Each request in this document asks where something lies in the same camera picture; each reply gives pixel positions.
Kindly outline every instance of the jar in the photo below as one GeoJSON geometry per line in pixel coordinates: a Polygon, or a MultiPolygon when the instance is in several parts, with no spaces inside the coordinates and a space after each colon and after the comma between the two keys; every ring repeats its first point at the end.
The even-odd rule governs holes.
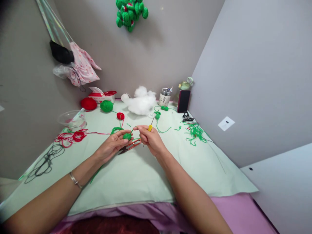
{"type": "Polygon", "coordinates": [[[178,106],[179,97],[180,97],[180,91],[181,91],[181,90],[189,90],[192,83],[193,83],[193,78],[192,78],[192,77],[189,77],[189,78],[187,79],[187,81],[182,81],[182,82],[179,84],[179,89],[178,89],[178,91],[176,92],[175,97],[173,98],[173,103],[172,103],[175,107],[178,106]]]}
{"type": "Polygon", "coordinates": [[[172,94],[172,90],[171,89],[162,88],[162,91],[160,92],[160,97],[159,97],[158,104],[160,106],[168,106],[171,94],[172,94]]]}

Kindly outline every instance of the red yarn ball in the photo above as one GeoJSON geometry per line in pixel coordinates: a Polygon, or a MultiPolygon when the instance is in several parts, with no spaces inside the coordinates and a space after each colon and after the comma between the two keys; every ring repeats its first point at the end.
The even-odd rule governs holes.
{"type": "Polygon", "coordinates": [[[117,113],[117,119],[123,120],[123,119],[124,119],[124,114],[121,113],[121,112],[118,112],[118,113],[117,113]]]}
{"type": "Polygon", "coordinates": [[[86,110],[89,110],[89,111],[94,110],[97,107],[97,102],[90,97],[86,97],[86,98],[82,99],[80,104],[83,108],[85,108],[86,110]]]}

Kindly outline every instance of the phone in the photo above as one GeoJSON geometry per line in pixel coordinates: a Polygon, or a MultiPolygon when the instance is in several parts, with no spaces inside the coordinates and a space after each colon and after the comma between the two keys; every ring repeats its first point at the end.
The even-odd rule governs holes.
{"type": "Polygon", "coordinates": [[[188,110],[189,98],[191,95],[191,91],[189,90],[181,90],[178,102],[178,113],[185,113],[188,110]]]}

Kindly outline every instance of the bracelet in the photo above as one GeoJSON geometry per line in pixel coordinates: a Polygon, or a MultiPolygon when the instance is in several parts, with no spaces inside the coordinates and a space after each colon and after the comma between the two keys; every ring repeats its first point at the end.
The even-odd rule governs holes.
{"type": "Polygon", "coordinates": [[[79,184],[78,184],[78,181],[75,179],[75,177],[72,175],[72,172],[70,172],[69,173],[69,176],[71,177],[71,180],[76,184],[76,185],[78,185],[78,187],[79,188],[83,188],[82,186],[80,186],[79,184]]]}

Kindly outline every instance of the hand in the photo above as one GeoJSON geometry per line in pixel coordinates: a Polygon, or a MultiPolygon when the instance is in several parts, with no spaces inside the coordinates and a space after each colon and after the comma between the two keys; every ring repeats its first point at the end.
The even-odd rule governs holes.
{"type": "Polygon", "coordinates": [[[139,125],[133,128],[133,130],[140,131],[141,141],[144,145],[147,145],[152,155],[156,158],[163,155],[167,152],[167,148],[165,147],[162,139],[160,138],[157,130],[152,128],[152,130],[148,131],[149,127],[147,125],[139,125]]]}
{"type": "Polygon", "coordinates": [[[130,141],[123,139],[124,134],[130,132],[130,130],[121,130],[110,135],[94,154],[102,161],[103,164],[107,163],[122,147],[132,142],[133,137],[130,141]]]}

